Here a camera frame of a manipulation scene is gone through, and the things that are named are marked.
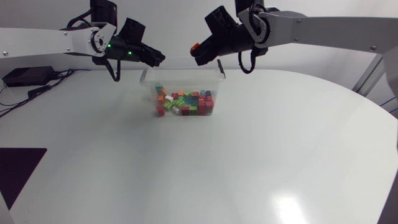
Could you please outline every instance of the black cable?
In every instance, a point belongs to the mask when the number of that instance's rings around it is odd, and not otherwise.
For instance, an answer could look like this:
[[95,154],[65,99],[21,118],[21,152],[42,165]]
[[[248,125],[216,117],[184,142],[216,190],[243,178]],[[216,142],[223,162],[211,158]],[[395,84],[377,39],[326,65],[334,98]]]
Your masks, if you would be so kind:
[[66,74],[66,75],[62,75],[62,76],[59,78],[59,81],[58,81],[58,82],[54,83],[53,85],[50,85],[50,88],[48,88],[48,89],[46,89],[46,90],[44,90],[44,91],[41,91],[41,92],[39,92],[38,94],[36,94],[36,95],[34,95],[34,96],[32,96],[32,97],[29,97],[29,98],[26,99],[26,100],[23,100],[23,101],[18,102],[18,103],[14,103],[13,105],[11,105],[11,106],[13,106],[12,108],[7,108],[7,109],[4,109],[4,110],[1,110],[0,113],[1,113],[1,112],[4,112],[4,113],[0,114],[0,118],[2,118],[4,115],[10,113],[10,112],[13,111],[14,109],[19,108],[19,107],[21,107],[21,106],[24,106],[25,104],[27,104],[28,102],[32,101],[34,98],[40,96],[41,94],[45,93],[46,91],[51,90],[53,87],[55,87],[55,86],[59,85],[61,82],[63,82],[64,79],[68,78],[69,76],[71,76],[72,74],[74,74],[76,71],[79,71],[79,70],[86,70],[86,69],[69,69],[69,70],[65,70],[65,71],[62,71],[62,72],[55,72],[55,74],[57,74],[57,75],[59,75],[59,74],[61,74],[61,73],[63,73],[63,72],[67,72],[67,74]]
[[78,17],[76,17],[76,18],[71,19],[71,20],[68,22],[67,27],[72,27],[72,26],[74,25],[75,22],[84,19],[86,16],[90,15],[90,14],[92,13],[92,11],[93,11],[93,10],[90,9],[90,10],[88,10],[87,12],[83,13],[82,15],[80,15],[80,16],[78,16]]
[[11,104],[11,105],[7,105],[7,104],[4,104],[4,103],[0,103],[0,105],[2,105],[2,106],[14,106],[14,105],[17,105],[18,103],[13,103],[13,104]]
[[7,88],[7,87],[5,86],[4,88],[2,88],[2,89],[0,90],[0,94],[2,93],[2,91],[3,91],[5,88]]
[[250,54],[250,61],[251,61],[251,68],[250,70],[245,69],[245,67],[243,66],[242,63],[242,51],[240,51],[238,53],[238,61],[239,61],[239,66],[241,67],[241,70],[246,73],[246,74],[250,74],[251,72],[253,72],[254,67],[256,66],[256,56],[252,53]]
[[92,25],[85,19],[80,19],[80,21],[83,21],[85,24],[88,25],[88,27],[91,27]]
[[261,28],[260,27],[255,28],[256,26],[255,26],[254,21],[253,21],[253,14],[254,14],[254,10],[255,10],[256,6],[260,6],[260,8],[262,10],[264,10],[264,12],[267,12],[267,10],[265,9],[265,7],[262,4],[259,4],[259,3],[252,4],[250,6],[250,8],[249,8],[249,23],[250,23],[250,26],[253,28],[253,30],[256,32],[257,35],[260,35]]

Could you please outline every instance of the black power supply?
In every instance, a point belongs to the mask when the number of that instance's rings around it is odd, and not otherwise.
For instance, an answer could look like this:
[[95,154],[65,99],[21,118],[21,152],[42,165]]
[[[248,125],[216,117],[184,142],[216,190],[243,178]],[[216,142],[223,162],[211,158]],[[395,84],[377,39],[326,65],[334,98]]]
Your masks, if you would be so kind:
[[2,78],[8,87],[46,85],[54,69],[51,66],[16,68]]

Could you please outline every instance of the cable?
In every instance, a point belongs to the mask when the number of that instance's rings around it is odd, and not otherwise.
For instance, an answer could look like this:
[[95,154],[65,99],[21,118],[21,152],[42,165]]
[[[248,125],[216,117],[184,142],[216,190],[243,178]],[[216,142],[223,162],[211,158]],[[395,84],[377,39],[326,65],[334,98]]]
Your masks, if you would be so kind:
[[5,88],[7,88],[7,87],[3,87],[3,88],[0,90],[0,94],[2,93],[2,91],[3,91]]
[[253,3],[253,4],[250,6],[250,8],[249,8],[249,23],[250,23],[250,26],[253,28],[253,30],[256,32],[256,34],[257,34],[257,35],[260,35],[260,33],[261,33],[261,28],[260,28],[260,27],[257,27],[257,28],[255,29],[256,26],[254,25],[254,21],[253,21],[254,10],[255,10],[255,8],[256,8],[257,6],[259,6],[262,10],[264,10],[264,12],[267,12],[267,10],[265,9],[265,7],[264,7],[262,4]]
[[398,110],[398,108],[393,109],[392,111],[390,111],[390,113],[392,113],[392,112],[394,112],[394,111],[396,111],[396,110]]
[[390,100],[387,100],[385,103],[383,103],[382,105],[380,105],[380,106],[384,106],[386,103],[388,103],[388,102],[390,102],[391,100],[393,100],[393,99],[395,99],[396,97],[394,96],[393,98],[391,98]]
[[92,27],[92,25],[85,19],[80,19],[80,21],[83,21],[85,24],[88,25],[88,27]]
[[254,54],[250,54],[250,61],[251,61],[250,70],[245,69],[245,67],[243,66],[243,63],[242,63],[242,51],[240,51],[238,53],[238,61],[239,61],[239,66],[241,67],[241,70],[244,73],[246,73],[246,74],[250,74],[251,72],[253,72],[254,67],[256,66],[256,56],[254,56]]
[[75,22],[84,19],[86,16],[90,15],[92,11],[93,11],[93,10],[90,9],[90,10],[88,10],[87,12],[83,13],[82,15],[80,15],[80,16],[78,16],[78,17],[76,17],[76,18],[71,19],[71,20],[68,22],[67,27],[72,27],[72,26],[75,24]]
[[23,101],[21,101],[21,102],[12,104],[12,105],[11,105],[11,106],[13,106],[12,108],[7,108],[7,109],[4,109],[4,110],[1,110],[0,113],[1,113],[1,112],[3,112],[3,113],[0,114],[0,118],[2,118],[4,115],[10,113],[10,112],[13,111],[14,109],[19,108],[19,107],[21,107],[21,106],[24,106],[26,103],[32,101],[34,98],[40,96],[41,94],[45,93],[46,91],[51,90],[53,87],[59,85],[61,82],[64,81],[64,79],[68,78],[69,76],[71,76],[72,74],[74,74],[76,71],[82,71],[82,70],[84,70],[84,71],[89,71],[89,70],[87,70],[87,69],[68,69],[68,70],[61,71],[61,72],[54,72],[54,73],[57,74],[57,75],[59,75],[59,74],[61,74],[61,73],[64,73],[64,72],[67,72],[67,74],[66,74],[66,75],[62,75],[62,76],[59,78],[59,81],[58,81],[58,82],[54,83],[53,85],[49,85],[48,88],[44,89],[43,91],[40,91],[40,92],[38,92],[38,93],[35,94],[35,95],[31,95],[31,96],[30,96],[28,99],[26,99],[26,100],[23,100]]

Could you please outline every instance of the white tabletop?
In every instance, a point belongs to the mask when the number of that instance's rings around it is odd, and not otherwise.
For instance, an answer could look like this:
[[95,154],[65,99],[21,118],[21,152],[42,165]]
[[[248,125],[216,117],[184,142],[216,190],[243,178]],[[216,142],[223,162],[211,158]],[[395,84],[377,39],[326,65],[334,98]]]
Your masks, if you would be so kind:
[[16,223],[377,223],[398,123],[371,101],[227,70],[212,116],[157,118],[140,74],[80,72],[0,119],[0,147],[48,149]]

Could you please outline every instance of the transparent plastic bin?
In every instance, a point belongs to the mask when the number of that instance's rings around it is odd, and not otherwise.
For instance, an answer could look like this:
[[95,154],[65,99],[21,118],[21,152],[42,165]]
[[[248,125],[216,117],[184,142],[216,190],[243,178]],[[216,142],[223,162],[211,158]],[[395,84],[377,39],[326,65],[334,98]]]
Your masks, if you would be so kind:
[[[157,116],[201,116],[211,115],[213,113],[216,105],[218,87],[224,79],[225,74],[221,61],[217,60],[204,68],[198,67],[197,65],[189,67],[179,67],[175,65],[163,65],[160,68],[147,67],[142,72],[140,84],[147,88],[154,105],[154,113]],[[163,102],[159,101],[161,100],[159,97],[162,95],[159,91],[159,86],[166,89],[165,94],[167,96],[174,96],[173,102],[170,103],[172,106],[179,109],[179,113],[175,112],[175,108],[169,110],[170,105],[165,105]],[[174,95],[181,93],[181,91],[184,92],[184,95],[182,95],[183,98],[180,99],[184,101],[183,106],[181,101],[179,101],[179,103],[176,102],[180,96],[175,97]],[[192,96],[194,93],[199,93],[197,100],[197,96]],[[205,102],[204,107],[203,103],[199,103],[199,98],[203,99]],[[163,108],[164,114],[159,113],[157,106]]]

